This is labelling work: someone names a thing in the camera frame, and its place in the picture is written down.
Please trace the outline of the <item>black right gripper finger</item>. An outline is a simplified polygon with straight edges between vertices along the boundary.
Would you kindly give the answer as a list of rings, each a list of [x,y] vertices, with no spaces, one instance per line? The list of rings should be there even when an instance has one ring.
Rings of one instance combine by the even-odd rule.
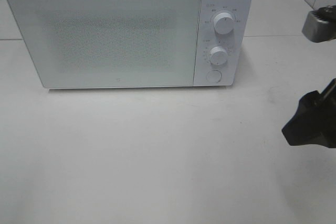
[[[291,146],[335,148],[335,79],[321,93],[305,94],[281,131]]]

